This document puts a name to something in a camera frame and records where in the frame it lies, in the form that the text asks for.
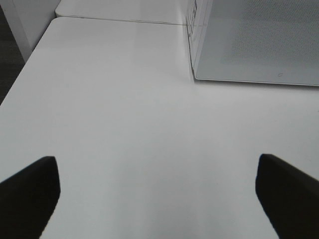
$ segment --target table surface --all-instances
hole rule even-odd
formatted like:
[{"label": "table surface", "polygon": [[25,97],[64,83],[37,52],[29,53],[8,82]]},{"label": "table surface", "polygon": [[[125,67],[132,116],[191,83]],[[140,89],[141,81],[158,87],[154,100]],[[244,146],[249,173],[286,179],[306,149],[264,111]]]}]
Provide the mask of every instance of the table surface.
[{"label": "table surface", "polygon": [[188,0],[62,0],[57,16],[186,24]]},{"label": "table surface", "polygon": [[195,82],[185,31],[51,23],[0,106],[0,181],[57,158],[43,239],[275,239],[260,154],[319,178],[318,89]]}]

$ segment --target dark carpet floor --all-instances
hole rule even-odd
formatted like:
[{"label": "dark carpet floor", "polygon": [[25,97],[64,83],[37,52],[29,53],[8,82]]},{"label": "dark carpet floor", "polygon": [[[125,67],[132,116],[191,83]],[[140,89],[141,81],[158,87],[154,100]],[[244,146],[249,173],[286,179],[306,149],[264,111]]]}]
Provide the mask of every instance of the dark carpet floor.
[{"label": "dark carpet floor", "polygon": [[24,66],[24,60],[0,8],[0,105]]}]

